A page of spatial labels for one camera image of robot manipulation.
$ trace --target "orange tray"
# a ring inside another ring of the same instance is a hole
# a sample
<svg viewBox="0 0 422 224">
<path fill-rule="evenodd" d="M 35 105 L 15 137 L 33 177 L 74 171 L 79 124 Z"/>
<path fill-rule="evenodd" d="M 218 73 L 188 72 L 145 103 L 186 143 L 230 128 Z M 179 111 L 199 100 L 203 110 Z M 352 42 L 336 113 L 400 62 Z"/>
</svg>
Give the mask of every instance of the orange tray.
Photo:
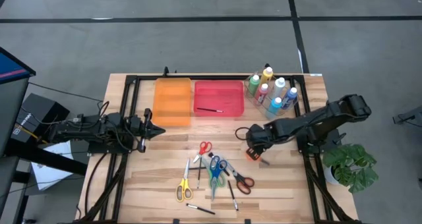
<svg viewBox="0 0 422 224">
<path fill-rule="evenodd" d="M 191 79 L 156 80 L 152 122 L 157 126 L 191 125 Z"/>
</svg>

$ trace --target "white flower pot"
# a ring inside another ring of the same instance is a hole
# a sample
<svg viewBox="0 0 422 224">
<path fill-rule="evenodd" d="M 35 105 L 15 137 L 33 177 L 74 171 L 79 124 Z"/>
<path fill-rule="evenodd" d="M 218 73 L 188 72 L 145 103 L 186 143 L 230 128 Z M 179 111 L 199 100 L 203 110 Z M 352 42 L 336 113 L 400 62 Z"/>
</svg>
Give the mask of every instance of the white flower pot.
<svg viewBox="0 0 422 224">
<path fill-rule="evenodd" d="M 336 178 L 334 178 L 334 175 L 331 173 L 331 167 L 324 168 L 324 176 L 330 184 L 339 184 Z"/>
</svg>

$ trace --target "monitor screen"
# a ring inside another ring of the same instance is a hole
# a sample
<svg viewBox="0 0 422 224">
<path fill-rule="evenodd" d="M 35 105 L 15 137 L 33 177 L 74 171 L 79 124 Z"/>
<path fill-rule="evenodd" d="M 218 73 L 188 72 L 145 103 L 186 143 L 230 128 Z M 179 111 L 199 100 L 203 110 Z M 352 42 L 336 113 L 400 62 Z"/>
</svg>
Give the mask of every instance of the monitor screen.
<svg viewBox="0 0 422 224">
<path fill-rule="evenodd" d="M 0 84 L 33 75 L 34 71 L 31 68 L 10 55 L 10 53 L 3 50 L 0 51 Z"/>
</svg>

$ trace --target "green paint bottle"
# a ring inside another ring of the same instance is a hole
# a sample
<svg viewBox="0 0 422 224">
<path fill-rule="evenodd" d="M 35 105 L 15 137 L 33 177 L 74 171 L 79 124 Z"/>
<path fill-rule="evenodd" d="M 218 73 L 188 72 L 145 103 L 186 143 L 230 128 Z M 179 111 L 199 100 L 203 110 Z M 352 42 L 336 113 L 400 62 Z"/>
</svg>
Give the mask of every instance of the green paint bottle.
<svg viewBox="0 0 422 224">
<path fill-rule="evenodd" d="M 255 96 L 256 89 L 258 89 L 258 85 L 259 85 L 259 76 L 253 75 L 251 79 L 249 79 L 249 86 L 248 86 L 248 91 L 252 96 Z"/>
</svg>

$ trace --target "red tray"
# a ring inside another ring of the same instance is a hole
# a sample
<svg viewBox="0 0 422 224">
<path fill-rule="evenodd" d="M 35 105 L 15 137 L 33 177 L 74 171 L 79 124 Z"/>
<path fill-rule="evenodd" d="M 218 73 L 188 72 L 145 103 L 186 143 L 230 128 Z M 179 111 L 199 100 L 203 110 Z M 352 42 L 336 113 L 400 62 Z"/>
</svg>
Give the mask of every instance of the red tray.
<svg viewBox="0 0 422 224">
<path fill-rule="evenodd" d="M 198 108 L 214 109 L 205 111 Z M 245 110 L 243 83 L 238 80 L 201 80 L 195 82 L 193 111 L 197 116 L 238 117 Z"/>
</svg>

